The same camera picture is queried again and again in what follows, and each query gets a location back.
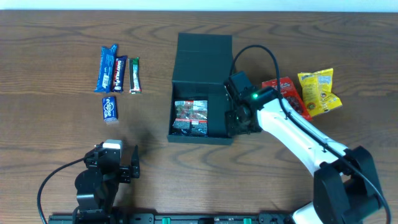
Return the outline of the black clear candy bag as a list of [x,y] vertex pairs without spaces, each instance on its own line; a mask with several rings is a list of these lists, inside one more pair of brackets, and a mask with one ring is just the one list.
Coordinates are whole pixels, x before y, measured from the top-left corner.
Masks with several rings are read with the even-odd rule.
[[207,100],[178,100],[174,102],[174,107],[172,134],[198,137],[208,135]]

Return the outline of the red candy bag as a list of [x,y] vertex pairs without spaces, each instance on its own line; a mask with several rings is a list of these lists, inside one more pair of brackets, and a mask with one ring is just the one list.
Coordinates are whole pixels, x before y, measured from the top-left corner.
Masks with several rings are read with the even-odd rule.
[[293,81],[289,77],[280,78],[280,87],[282,96],[289,102],[291,107],[304,119],[311,121],[312,117],[305,108],[304,102],[294,86]]

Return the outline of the dark green box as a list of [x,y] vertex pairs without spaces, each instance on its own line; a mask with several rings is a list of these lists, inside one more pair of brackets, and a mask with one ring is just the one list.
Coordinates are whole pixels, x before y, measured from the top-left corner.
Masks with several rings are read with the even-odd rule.
[[[170,103],[168,142],[230,145],[233,138],[226,130],[225,113],[232,109],[224,82],[233,61],[230,35],[179,33]],[[175,102],[206,100],[208,134],[184,136],[174,134]]]

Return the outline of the yellow candy bag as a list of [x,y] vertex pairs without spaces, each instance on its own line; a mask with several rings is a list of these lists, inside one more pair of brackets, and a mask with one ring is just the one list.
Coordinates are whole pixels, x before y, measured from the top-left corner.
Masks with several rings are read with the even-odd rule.
[[313,73],[299,73],[304,105],[311,117],[327,113],[343,106],[339,97],[332,93],[333,69]]

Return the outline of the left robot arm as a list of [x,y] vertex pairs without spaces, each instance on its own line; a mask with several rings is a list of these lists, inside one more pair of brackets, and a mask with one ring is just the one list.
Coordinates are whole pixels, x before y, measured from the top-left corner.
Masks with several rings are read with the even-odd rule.
[[83,159],[86,170],[75,179],[77,208],[73,223],[125,223],[126,218],[113,207],[120,183],[129,184],[140,176],[138,146],[134,146],[129,165],[121,164],[123,144],[102,142]]

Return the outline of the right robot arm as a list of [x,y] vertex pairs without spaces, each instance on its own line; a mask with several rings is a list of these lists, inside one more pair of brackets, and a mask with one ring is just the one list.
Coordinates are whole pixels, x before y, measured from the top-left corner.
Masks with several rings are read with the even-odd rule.
[[374,159],[362,146],[349,149],[302,118],[275,89],[226,86],[234,109],[226,114],[231,135],[265,131],[277,138],[313,176],[313,200],[286,223],[362,223],[380,209],[383,196]]

